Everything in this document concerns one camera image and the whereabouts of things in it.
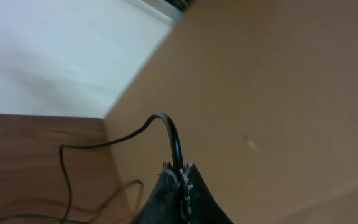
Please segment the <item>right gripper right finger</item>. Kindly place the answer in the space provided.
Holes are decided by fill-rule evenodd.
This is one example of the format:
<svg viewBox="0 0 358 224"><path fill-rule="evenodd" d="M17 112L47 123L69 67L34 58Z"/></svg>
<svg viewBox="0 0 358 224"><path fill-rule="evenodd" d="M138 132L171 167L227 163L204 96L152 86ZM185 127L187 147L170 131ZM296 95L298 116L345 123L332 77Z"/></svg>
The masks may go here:
<svg viewBox="0 0 358 224"><path fill-rule="evenodd" d="M188 224L233 224L216 203L194 163L187 163L183 177Z"/></svg>

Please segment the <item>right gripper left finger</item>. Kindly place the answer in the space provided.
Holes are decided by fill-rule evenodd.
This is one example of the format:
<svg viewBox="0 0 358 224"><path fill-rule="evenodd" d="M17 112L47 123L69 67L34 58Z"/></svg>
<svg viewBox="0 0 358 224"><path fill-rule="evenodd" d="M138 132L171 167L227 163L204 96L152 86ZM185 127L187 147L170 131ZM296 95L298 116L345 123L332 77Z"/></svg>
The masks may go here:
<svg viewBox="0 0 358 224"><path fill-rule="evenodd" d="M144 206L132 224L178 224L181 223L178 201L178 180L171 163L163 163L163 170Z"/></svg>

